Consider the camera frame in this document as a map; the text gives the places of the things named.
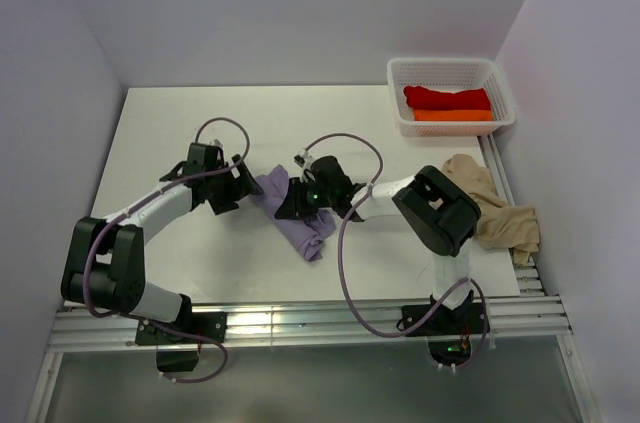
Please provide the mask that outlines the lilac t shirt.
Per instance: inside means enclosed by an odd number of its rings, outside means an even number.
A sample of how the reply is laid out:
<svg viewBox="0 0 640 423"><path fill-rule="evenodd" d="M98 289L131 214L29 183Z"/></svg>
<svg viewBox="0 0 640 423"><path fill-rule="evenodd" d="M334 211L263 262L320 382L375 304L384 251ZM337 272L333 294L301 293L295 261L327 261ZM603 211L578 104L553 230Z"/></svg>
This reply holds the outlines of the lilac t shirt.
<svg viewBox="0 0 640 423"><path fill-rule="evenodd" d="M251 201L258 206L291 244L294 250L309 263L323 258L326 240L335 232L336 223L328 210L303 220L276 219L275 213L284 203L289 184L289 174L277 165L270 173L255 178L262 189L261 195L252 195Z"/></svg>

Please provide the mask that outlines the white plastic basket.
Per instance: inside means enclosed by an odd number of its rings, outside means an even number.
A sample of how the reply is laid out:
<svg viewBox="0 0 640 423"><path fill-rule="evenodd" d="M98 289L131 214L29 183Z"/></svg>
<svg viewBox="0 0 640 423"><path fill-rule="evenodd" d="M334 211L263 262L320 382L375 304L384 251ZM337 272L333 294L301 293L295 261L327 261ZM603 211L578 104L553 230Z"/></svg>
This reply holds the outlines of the white plastic basket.
<svg viewBox="0 0 640 423"><path fill-rule="evenodd" d="M485 136L516 121L495 63L481 58L393 58L387 81L404 136Z"/></svg>

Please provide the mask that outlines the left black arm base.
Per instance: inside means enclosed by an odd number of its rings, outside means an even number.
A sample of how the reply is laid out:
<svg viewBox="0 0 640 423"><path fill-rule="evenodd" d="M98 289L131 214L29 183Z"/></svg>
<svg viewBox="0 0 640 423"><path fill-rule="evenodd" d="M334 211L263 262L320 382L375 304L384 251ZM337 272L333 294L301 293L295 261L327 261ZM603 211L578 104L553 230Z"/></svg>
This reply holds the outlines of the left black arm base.
<svg viewBox="0 0 640 423"><path fill-rule="evenodd" d="M141 321L135 345L156 349L156 368L162 378L181 384L209 381L223 372L229 361L224 347L228 313L224 311L196 312L182 323ZM218 367L204 376L191 376L200 363L202 350L211 344L221 351Z"/></svg>

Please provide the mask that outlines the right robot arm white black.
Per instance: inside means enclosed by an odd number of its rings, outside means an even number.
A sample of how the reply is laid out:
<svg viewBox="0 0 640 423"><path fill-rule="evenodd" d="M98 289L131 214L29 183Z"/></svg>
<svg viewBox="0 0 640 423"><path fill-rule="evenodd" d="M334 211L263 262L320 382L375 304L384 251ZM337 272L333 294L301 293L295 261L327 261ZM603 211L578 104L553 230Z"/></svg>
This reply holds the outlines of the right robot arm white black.
<svg viewBox="0 0 640 423"><path fill-rule="evenodd" d="M432 299L435 326L452 333L468 317L474 291L470 283L470 242L481 211L462 189L436 167L387 183L354 183L334 156L307 165L291 178L283 203L275 211L280 220L303 220L322 209L345 221L401 216L433 255Z"/></svg>

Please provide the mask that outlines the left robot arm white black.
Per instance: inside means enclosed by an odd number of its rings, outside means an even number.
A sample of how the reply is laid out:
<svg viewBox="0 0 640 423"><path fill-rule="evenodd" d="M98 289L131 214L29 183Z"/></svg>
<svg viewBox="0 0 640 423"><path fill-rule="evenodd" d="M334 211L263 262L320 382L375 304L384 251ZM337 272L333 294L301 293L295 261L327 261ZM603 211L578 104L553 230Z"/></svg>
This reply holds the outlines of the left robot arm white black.
<svg viewBox="0 0 640 423"><path fill-rule="evenodd" d="M145 247L174 220L207 203L216 215L239 208L262 188L236 154L226 161L220 143L192 143L147 195L118 213L84 217L74 226L61 281L61 296L104 316L128 315L159 322L172 342L195 329L191 299L146 278Z"/></svg>

